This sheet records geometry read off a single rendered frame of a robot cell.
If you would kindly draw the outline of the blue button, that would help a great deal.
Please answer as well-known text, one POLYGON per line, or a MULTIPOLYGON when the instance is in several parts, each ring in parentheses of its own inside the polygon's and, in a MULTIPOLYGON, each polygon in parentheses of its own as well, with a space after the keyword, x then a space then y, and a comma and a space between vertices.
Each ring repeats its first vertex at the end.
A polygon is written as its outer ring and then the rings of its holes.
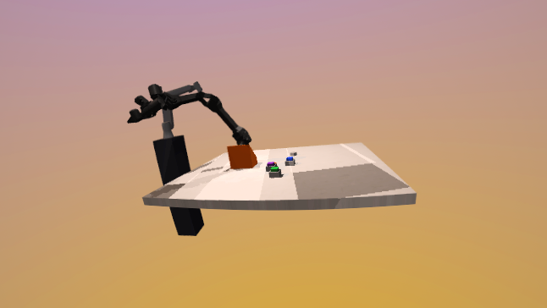
POLYGON ((285 166, 295 166, 295 158, 287 157, 285 160, 285 166))

